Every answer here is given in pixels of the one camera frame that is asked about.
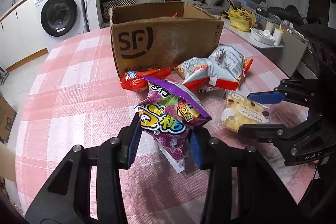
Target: blue object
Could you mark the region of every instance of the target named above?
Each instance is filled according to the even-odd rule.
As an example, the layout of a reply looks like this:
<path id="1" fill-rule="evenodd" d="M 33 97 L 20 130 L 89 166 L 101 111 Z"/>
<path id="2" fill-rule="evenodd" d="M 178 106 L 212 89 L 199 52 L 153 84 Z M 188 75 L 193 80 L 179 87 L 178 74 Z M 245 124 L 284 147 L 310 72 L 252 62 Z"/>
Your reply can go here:
<path id="1" fill-rule="evenodd" d="M 255 15 L 255 23 L 259 24 L 260 21 L 261 21 L 261 17 Z"/>
<path id="2" fill-rule="evenodd" d="M 131 143 L 128 146 L 126 164 L 128 165 L 129 168 L 131 167 L 131 164 L 134 163 L 135 156 L 137 155 L 141 134 L 142 134 L 142 127 L 139 120 L 138 123 L 136 124 Z"/>
<path id="3" fill-rule="evenodd" d="M 258 102 L 262 105 L 278 104 L 286 99 L 285 94 L 277 91 L 250 93 L 248 99 Z"/>
<path id="4" fill-rule="evenodd" d="M 199 145 L 199 142 L 198 142 L 194 132 L 191 132 L 190 139 L 189 139 L 189 145 L 190 145 L 191 154 L 193 155 L 194 162 L 195 162 L 197 168 L 201 168 L 201 166 L 202 166 L 201 147 Z"/>

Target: sf logo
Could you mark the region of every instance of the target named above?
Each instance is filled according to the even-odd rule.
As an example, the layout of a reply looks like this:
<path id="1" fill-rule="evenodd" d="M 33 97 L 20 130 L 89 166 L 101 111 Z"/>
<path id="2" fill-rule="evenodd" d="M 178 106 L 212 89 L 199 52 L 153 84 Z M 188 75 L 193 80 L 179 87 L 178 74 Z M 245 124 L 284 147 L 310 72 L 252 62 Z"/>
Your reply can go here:
<path id="1" fill-rule="evenodd" d="M 153 29 L 152 27 L 146 27 L 147 33 L 148 33 L 148 41 L 147 41 L 147 45 L 144 48 L 144 35 L 145 35 L 145 31 L 144 30 L 136 30 L 131 32 L 131 37 L 129 32 L 122 32 L 118 34 L 119 37 L 119 42 L 125 44 L 124 47 L 120 47 L 121 51 L 127 51 L 131 48 L 133 50 L 137 50 L 138 48 L 142 49 L 142 51 L 137 52 L 135 54 L 122 54 L 121 58 L 123 59 L 133 59 L 133 58 L 137 58 L 140 57 L 142 55 L 145 55 L 146 53 L 149 52 L 149 50 L 151 49 L 152 45 L 153 45 Z"/>

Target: red snack packet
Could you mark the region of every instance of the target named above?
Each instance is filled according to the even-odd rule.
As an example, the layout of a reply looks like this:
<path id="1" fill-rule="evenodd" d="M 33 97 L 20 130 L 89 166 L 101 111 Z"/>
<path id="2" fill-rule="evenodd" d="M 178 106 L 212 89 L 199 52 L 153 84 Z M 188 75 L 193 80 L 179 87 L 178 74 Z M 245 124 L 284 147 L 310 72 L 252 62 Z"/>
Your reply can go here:
<path id="1" fill-rule="evenodd" d="M 147 81 L 142 76 L 164 79 L 170 74 L 170 68 L 150 69 L 148 71 L 128 71 L 120 79 L 120 85 L 125 90 L 144 91 L 148 88 Z"/>

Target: cardboard box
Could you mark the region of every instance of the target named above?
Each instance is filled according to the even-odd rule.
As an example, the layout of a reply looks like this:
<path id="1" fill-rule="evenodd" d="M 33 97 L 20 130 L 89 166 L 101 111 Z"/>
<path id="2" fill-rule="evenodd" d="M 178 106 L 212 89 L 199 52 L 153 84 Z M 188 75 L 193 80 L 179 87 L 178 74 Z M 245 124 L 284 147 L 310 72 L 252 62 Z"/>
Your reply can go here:
<path id="1" fill-rule="evenodd" d="M 177 1 L 113 7 L 110 22 L 119 77 L 129 70 L 173 67 L 192 57 L 208 57 L 218 46 L 224 24 Z"/>
<path id="2" fill-rule="evenodd" d="M 7 140 L 16 116 L 16 112 L 7 103 L 0 92 L 0 139 Z"/>

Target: floor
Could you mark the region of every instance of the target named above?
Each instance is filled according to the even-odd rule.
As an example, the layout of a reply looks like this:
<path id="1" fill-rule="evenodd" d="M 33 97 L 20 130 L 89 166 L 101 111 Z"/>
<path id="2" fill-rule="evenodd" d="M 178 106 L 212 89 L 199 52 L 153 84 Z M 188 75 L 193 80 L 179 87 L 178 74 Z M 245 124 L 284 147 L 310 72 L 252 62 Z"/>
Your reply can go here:
<path id="1" fill-rule="evenodd" d="M 28 97 L 29 91 L 34 83 L 40 65 L 46 60 L 48 54 L 36 58 L 23 66 L 13 70 L 7 77 L 4 85 L 0 85 L 0 90 L 6 101 L 17 112 L 14 120 L 7 148 L 16 152 L 16 140 L 20 120 L 22 116 L 22 106 Z M 17 193 L 16 183 L 6 180 L 6 190 L 11 203 L 19 205 L 20 200 Z"/>

